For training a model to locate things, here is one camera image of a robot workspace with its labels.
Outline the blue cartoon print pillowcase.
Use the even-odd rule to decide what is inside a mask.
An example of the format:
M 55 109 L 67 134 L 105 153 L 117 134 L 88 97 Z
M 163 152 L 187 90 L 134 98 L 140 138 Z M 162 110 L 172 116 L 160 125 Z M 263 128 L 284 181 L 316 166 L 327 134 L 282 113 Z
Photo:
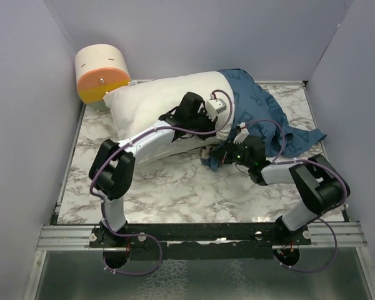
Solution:
M 292 127 L 275 97 L 243 69 L 222 69 L 191 76 L 201 83 L 200 88 L 210 85 L 207 91 L 229 88 L 227 93 L 233 96 L 235 106 L 232 125 L 249 124 L 249 134 L 261 138 L 268 157 L 282 153 L 286 158 L 296 158 L 326 138 L 318 129 Z

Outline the white pillow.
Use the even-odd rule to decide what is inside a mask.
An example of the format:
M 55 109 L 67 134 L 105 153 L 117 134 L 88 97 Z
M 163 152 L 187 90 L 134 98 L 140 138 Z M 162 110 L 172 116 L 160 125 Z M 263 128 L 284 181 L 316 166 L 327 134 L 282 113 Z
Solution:
M 208 84 L 200 88 L 201 83 L 194 80 L 191 75 L 157 79 L 133 86 L 122 86 L 107 93 L 103 99 L 105 105 L 111 111 L 118 137 L 121 140 L 129 139 L 149 128 L 158 120 L 160 115 L 178 106 L 187 92 L 196 93 L 207 101 L 210 94 L 216 89 L 207 91 L 210 86 Z M 219 89 L 228 94 L 228 87 Z M 173 154 L 219 144 L 226 140 L 234 119 L 234 99 L 232 95 L 229 95 L 229 97 L 232 101 L 231 119 L 223 130 L 216 133 L 215 137 L 210 137 L 205 141 L 200 140 L 197 136 L 178 139 L 168 146 L 159 146 L 156 150 L 152 150 L 142 159 L 138 159 L 137 163 L 148 164 Z

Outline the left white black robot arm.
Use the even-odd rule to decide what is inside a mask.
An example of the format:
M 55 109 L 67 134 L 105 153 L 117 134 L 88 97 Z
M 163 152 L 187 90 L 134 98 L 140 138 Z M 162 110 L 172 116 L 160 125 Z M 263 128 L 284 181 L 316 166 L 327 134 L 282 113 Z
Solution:
M 126 140 L 105 140 L 89 171 L 90 193 L 100 199 L 104 239 L 120 246 L 128 237 L 124 195 L 133 182 L 136 166 L 162 146 L 170 146 L 185 134 L 202 140 L 216 135 L 230 118 L 230 99 L 214 92 L 208 100 L 187 92 L 178 106 L 159 116 L 147 129 Z

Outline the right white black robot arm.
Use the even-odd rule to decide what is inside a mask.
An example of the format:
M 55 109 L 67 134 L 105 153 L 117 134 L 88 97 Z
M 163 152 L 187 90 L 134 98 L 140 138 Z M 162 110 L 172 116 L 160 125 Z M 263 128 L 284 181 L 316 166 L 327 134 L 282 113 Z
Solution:
M 249 136 L 240 144 L 227 141 L 211 149 L 209 157 L 217 163 L 246 167 L 251 180 L 260 186 L 296 186 L 301 200 L 275 221 L 274 236 L 281 244 L 291 243 L 297 231 L 342 205 L 351 192 L 347 182 L 323 155 L 271 162 L 266 158 L 264 144 L 256 136 Z

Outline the cream orange cylindrical container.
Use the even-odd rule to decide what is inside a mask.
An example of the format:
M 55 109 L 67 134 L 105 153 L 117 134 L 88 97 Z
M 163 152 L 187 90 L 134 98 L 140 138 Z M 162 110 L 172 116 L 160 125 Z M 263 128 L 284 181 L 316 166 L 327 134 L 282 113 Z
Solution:
M 121 51 L 109 44 L 93 44 L 79 50 L 74 59 L 77 93 L 97 111 L 108 108 L 103 97 L 131 80 Z

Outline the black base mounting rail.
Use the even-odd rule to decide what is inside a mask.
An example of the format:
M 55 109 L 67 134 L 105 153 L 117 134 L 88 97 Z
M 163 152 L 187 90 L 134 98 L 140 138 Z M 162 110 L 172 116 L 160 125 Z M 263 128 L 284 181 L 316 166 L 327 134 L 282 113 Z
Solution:
M 306 227 L 283 234 L 273 222 L 128 224 L 115 236 L 103 225 L 92 229 L 89 247 L 128 254 L 133 260 L 272 259 L 273 247 L 311 243 Z

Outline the aluminium frame rail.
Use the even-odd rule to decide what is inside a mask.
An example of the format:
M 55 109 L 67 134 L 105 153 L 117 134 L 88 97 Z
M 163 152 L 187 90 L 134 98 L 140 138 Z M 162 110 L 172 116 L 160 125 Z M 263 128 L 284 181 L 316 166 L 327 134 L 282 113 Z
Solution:
M 89 249 L 89 236 L 95 225 L 43 226 L 37 251 L 82 251 Z

